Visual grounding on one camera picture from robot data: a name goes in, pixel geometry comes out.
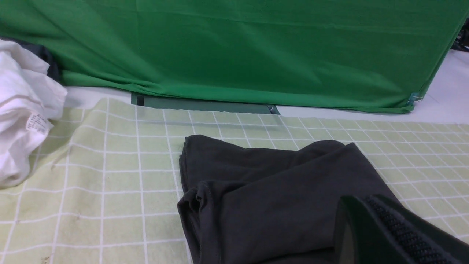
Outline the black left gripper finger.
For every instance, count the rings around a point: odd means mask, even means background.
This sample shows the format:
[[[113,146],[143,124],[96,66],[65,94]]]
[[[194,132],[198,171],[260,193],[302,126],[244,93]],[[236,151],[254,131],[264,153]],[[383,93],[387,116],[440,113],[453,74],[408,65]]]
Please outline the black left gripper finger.
[[[383,195],[343,196],[335,264],[467,264],[468,244]]]

